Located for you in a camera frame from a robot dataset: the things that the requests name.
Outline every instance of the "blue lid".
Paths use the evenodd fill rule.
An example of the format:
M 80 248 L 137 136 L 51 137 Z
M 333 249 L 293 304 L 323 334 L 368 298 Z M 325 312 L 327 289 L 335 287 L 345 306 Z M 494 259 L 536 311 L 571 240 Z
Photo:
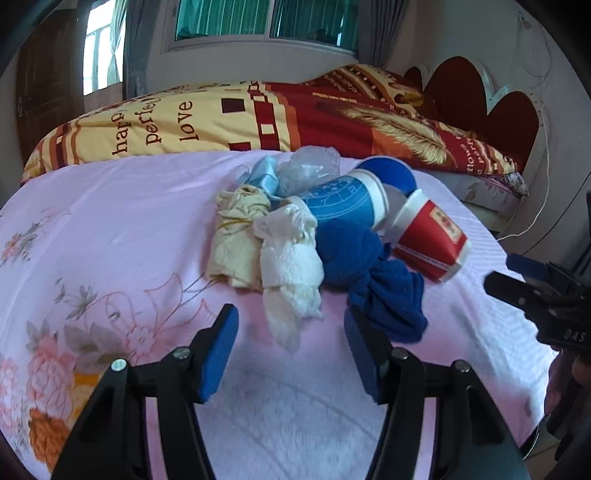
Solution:
M 370 171 L 382 183 L 396 187 L 407 197 L 417 189 L 413 170 L 397 158 L 377 155 L 363 160 L 355 168 Z

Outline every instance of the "wall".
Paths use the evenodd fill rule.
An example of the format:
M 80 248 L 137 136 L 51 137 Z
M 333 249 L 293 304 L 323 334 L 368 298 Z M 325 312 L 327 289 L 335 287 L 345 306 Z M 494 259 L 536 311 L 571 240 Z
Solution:
M 350 54 L 273 42 L 219 43 L 166 52 L 171 8 L 170 1 L 162 0 L 147 69 L 151 91 L 209 81 L 302 82 L 356 63 Z
M 123 100 L 123 82 L 117 82 L 84 95 L 84 111 L 88 113 L 106 105 L 119 103 L 121 100 Z
M 544 101 L 549 120 L 548 201 L 528 233 L 503 245 L 518 253 L 533 247 L 528 252 L 532 258 L 568 263 L 581 236 L 588 235 L 584 193 L 591 187 L 587 179 L 576 196 L 591 173 L 591 100 L 574 70 L 545 29 L 514 0 L 411 2 L 402 29 L 406 29 L 406 38 L 412 39 L 411 52 L 397 46 L 388 67 L 400 73 L 413 64 L 433 69 L 446 58 L 461 55 L 481 61 L 497 88 L 506 84 L 530 88 Z M 518 20 L 520 11 L 525 18 L 522 23 Z M 540 76 L 546 71 L 542 82 Z M 511 232 L 521 232 L 530 225 L 546 187 L 544 160 L 530 185 L 531 196 L 515 215 Z
M 17 57 L 14 56 L 0 78 L 0 206 L 18 190 L 21 182 L 22 161 L 18 146 L 17 125 L 14 117 L 14 82 L 17 75 Z

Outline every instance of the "screw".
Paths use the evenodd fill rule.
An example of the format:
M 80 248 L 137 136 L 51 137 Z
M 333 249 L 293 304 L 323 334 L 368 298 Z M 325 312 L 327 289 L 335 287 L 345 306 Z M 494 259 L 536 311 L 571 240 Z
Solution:
M 174 349 L 173 356 L 179 360 L 185 360 L 191 355 L 191 350 L 188 346 L 179 346 Z
M 113 372 L 121 372 L 125 367 L 127 367 L 127 362 L 122 358 L 113 360 L 113 363 L 111 364 L 111 370 Z
M 457 360 L 455 363 L 456 370 L 460 373 L 468 373 L 471 369 L 470 364 L 465 360 Z
M 397 346 L 396 348 L 392 348 L 391 355 L 398 360 L 406 360 L 408 358 L 408 350 Z

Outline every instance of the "blue paper cup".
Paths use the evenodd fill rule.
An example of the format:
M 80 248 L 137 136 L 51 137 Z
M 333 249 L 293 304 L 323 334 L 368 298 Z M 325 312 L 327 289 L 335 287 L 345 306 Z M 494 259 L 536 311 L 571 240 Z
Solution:
M 376 229 L 388 214 L 388 196 L 376 175 L 351 170 L 347 175 L 317 185 L 283 203 L 305 204 L 318 223 L 341 218 Z
M 370 171 L 382 184 L 397 188 L 407 197 L 417 189 L 412 168 L 397 158 L 375 155 L 363 160 L 356 168 Z

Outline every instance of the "mattress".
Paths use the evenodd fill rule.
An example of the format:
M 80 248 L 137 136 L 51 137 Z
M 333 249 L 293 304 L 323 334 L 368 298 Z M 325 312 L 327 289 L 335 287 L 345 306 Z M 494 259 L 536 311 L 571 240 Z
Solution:
M 429 171 L 465 203 L 476 205 L 511 218 L 521 196 L 494 177 L 475 177 L 463 173 Z
M 100 373 L 126 356 L 156 361 L 212 323 L 240 312 L 219 391 L 197 406 L 217 478 L 364 478 L 384 420 L 361 384 L 343 331 L 345 295 L 324 291 L 323 318 L 288 353 L 269 333 L 261 295 L 203 278 L 215 194 L 265 152 L 129 157 L 61 168 L 29 181 L 2 209 L 0 429 L 21 462 L 46 480 Z M 290 154 L 277 156 L 285 160 Z M 343 172 L 358 161 L 343 160 Z M 509 273 L 486 228 L 434 177 L 418 185 L 468 235 L 473 252 L 445 284 L 426 282 L 420 359 L 470 362 L 517 443 L 543 416 L 554 353 L 519 310 L 488 297 L 488 272 Z M 155 405 L 148 436 L 153 478 L 164 480 Z M 426 404 L 415 478 L 428 478 L 434 403 Z
M 476 218 L 478 218 L 486 229 L 496 235 L 505 230 L 511 217 L 506 217 L 501 213 L 494 212 L 488 208 L 479 207 L 469 202 L 462 202 L 462 204 L 470 210 Z

